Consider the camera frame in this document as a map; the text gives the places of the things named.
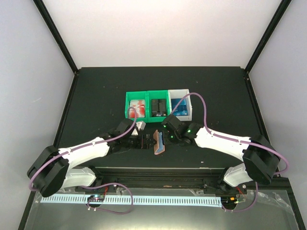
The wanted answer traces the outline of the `tan leather card holder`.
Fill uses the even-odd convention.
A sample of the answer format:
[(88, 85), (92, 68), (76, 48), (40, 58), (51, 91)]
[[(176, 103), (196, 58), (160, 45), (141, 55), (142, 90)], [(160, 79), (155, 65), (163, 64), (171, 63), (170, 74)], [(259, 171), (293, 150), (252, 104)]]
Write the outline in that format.
[(154, 154), (159, 155), (165, 151), (163, 132), (156, 130), (153, 134), (155, 144), (153, 146)]

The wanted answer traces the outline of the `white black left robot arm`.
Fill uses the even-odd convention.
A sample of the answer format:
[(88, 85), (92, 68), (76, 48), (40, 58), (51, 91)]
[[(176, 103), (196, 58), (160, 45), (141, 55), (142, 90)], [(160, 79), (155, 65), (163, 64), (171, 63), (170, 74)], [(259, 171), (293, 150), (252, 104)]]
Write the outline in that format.
[(97, 176), (92, 166), (81, 168), (80, 165), (116, 153), (122, 148), (157, 150), (161, 136), (158, 131), (144, 134), (145, 126), (143, 121), (125, 118), (118, 127), (85, 143), (60, 149), (46, 147), (27, 172), (29, 189), (39, 192), (42, 197), (49, 197), (68, 187), (100, 190), (103, 179)]

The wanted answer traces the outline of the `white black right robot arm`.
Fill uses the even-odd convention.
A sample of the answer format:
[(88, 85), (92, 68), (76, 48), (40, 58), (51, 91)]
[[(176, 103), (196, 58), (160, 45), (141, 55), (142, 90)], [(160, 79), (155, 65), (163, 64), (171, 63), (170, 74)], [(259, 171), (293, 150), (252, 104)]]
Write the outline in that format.
[(251, 181), (269, 185), (278, 168), (280, 157), (274, 154), (273, 147), (261, 135), (255, 139), (237, 137), (197, 123), (187, 124), (174, 115), (167, 116), (162, 126), (167, 130), (165, 136), (170, 142), (216, 150), (241, 161), (237, 166), (225, 168), (214, 182), (214, 188), (224, 194)]

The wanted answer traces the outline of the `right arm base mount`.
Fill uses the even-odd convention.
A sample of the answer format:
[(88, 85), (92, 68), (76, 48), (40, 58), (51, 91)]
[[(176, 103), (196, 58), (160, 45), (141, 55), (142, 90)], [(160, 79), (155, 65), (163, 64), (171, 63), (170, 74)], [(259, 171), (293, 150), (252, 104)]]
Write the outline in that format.
[(247, 194), (247, 190), (240, 185), (231, 187), (227, 183), (217, 180), (203, 180), (201, 188), (205, 193), (215, 194), (216, 196), (235, 196), (237, 194)]

